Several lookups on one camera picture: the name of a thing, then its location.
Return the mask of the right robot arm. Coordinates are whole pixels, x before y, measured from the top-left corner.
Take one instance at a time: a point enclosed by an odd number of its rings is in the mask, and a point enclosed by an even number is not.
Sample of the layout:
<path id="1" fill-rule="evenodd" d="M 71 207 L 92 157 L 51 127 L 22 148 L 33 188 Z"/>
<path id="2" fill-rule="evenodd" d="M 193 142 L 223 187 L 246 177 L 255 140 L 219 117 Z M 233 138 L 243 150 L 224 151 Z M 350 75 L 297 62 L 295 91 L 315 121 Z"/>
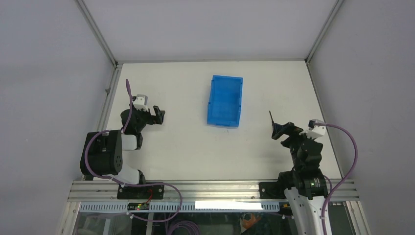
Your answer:
<path id="1" fill-rule="evenodd" d="M 279 174 L 276 191 L 278 196 L 288 200 L 298 234 L 330 235 L 332 231 L 325 204 L 329 190 L 320 170 L 323 144 L 316 141 L 326 134 L 325 127 L 315 125 L 314 120 L 309 122 L 307 130 L 292 122 L 273 122 L 272 130 L 274 140 L 287 135 L 281 145 L 289 148 L 293 168 Z"/>

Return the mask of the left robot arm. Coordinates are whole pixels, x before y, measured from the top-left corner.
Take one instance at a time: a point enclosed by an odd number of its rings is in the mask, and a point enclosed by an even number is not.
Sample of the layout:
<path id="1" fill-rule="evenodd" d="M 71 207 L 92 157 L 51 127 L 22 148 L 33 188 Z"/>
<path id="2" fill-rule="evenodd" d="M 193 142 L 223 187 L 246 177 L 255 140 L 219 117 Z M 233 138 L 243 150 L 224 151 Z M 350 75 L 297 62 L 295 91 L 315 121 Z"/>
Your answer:
<path id="1" fill-rule="evenodd" d="M 147 185 L 142 171 L 123 162 L 123 153 L 140 150 L 143 143 L 142 130 L 147 125 L 163 124 L 165 111 L 153 106 L 149 110 L 132 108 L 121 114 L 120 130 L 87 133 L 80 160 L 80 170 L 85 176 L 114 180 L 129 185 L 128 192 L 136 199 L 147 194 Z"/>

